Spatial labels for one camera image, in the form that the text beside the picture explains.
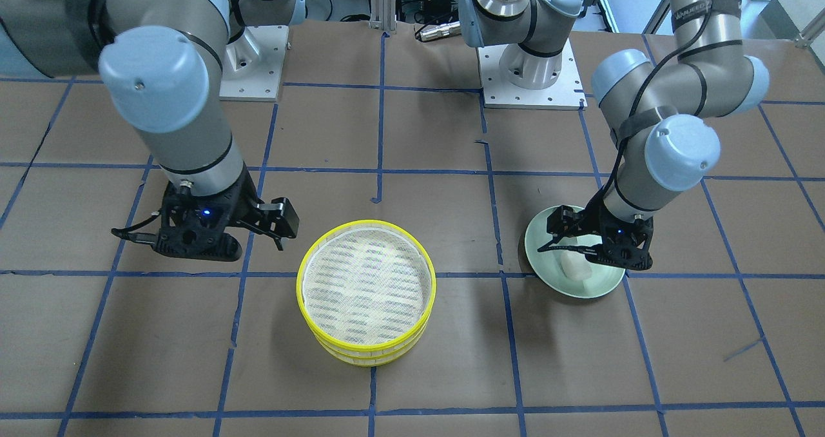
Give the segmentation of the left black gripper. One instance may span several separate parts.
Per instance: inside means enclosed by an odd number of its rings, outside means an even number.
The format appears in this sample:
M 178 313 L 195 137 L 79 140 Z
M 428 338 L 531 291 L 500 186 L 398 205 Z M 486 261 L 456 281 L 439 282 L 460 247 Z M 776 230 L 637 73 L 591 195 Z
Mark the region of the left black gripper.
M 548 250 L 572 250 L 586 256 L 587 261 L 602 266 L 622 267 L 633 271 L 646 271 L 652 267 L 650 244 L 654 234 L 654 220 L 634 217 L 625 222 L 613 216 L 601 197 L 595 196 L 583 211 L 562 205 L 547 219 L 546 231 L 551 239 L 539 252 Z M 560 244 L 563 238 L 581 235 L 598 235 L 600 244 Z

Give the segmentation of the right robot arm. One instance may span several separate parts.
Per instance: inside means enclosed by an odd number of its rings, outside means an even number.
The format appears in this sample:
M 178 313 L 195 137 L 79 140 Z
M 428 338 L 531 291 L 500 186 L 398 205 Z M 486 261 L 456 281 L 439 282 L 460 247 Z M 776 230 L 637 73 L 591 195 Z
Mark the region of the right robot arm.
M 122 240 L 191 260 L 236 261 L 244 228 L 281 246 L 300 219 L 258 196 L 219 102 L 225 50 L 253 26 L 302 22 L 306 0 L 2 0 L 2 74 L 99 75 L 168 177 L 156 233 Z

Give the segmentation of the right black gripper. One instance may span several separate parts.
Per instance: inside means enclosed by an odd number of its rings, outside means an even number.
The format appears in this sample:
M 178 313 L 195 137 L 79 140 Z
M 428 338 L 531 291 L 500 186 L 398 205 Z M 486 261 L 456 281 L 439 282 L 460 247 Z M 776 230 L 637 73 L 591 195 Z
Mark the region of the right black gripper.
M 204 197 L 195 196 L 189 182 L 168 182 L 158 211 L 144 222 L 111 232 L 122 240 L 147 244 L 162 256 L 233 262 L 239 260 L 242 246 L 226 228 L 266 235 L 283 251 L 285 238 L 297 237 L 300 217 L 286 197 L 263 202 L 245 170 L 223 192 Z

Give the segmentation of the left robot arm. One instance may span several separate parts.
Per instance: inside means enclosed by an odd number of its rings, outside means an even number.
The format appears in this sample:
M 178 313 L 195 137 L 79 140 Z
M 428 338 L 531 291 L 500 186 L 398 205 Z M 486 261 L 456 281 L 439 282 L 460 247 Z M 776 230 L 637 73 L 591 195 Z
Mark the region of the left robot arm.
M 720 156 L 710 117 L 742 113 L 766 96 L 770 73 L 743 51 L 740 0 L 669 0 L 675 50 L 657 64 L 636 49 L 608 56 L 590 79 L 617 149 L 607 183 L 581 211 L 560 206 L 530 255 L 578 253 L 601 266 L 652 267 L 654 215 L 695 187 Z M 559 78 L 583 0 L 459 0 L 463 40 L 503 44 L 497 70 L 525 91 Z

